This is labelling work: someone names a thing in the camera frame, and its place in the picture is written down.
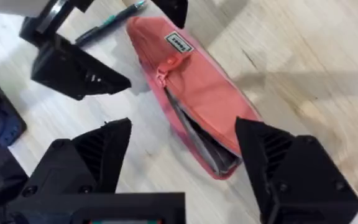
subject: pen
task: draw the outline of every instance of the pen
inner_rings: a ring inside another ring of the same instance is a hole
[[[86,31],[84,34],[82,34],[79,38],[75,40],[75,45],[79,47],[84,47],[88,45],[90,42],[95,41],[96,39],[103,38],[105,35],[109,34],[112,30],[112,28],[116,27],[116,25],[135,13],[137,13],[139,10],[145,6],[145,0],[140,1],[138,3],[135,3],[125,10],[121,11],[119,14],[115,16],[111,16],[109,19],[107,19],[106,22],[104,22],[103,25],[94,27],[88,31]]]

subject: label tag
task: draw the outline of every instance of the label tag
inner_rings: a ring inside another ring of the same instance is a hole
[[[178,32],[174,31],[171,34],[165,37],[174,48],[176,48],[180,53],[183,52],[192,52],[194,47],[191,46]]]

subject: light wood surface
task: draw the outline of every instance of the light wood surface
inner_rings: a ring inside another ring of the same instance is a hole
[[[73,12],[60,33],[73,40],[124,7],[96,0],[86,14]],[[152,4],[144,12],[160,13]],[[18,38],[21,22],[0,14],[0,86],[29,126],[11,147],[27,173],[54,139],[129,117],[120,192],[185,191],[188,223],[259,223],[245,169],[213,180],[170,130],[123,28],[88,52],[134,87],[75,101],[29,79],[37,50]],[[186,29],[268,124],[317,136],[358,193],[358,1],[190,0]]]

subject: pencil case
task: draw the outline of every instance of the pencil case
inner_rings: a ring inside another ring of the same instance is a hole
[[[241,163],[236,118],[259,120],[249,100],[185,31],[164,17],[133,17],[127,33],[149,87],[201,166],[226,179]]]

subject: zipper pull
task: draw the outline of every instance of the zipper pull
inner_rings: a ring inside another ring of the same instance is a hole
[[[176,53],[158,66],[156,79],[162,88],[165,88],[167,85],[166,78],[169,73],[178,68],[190,55],[190,52],[185,52],[183,54]]]

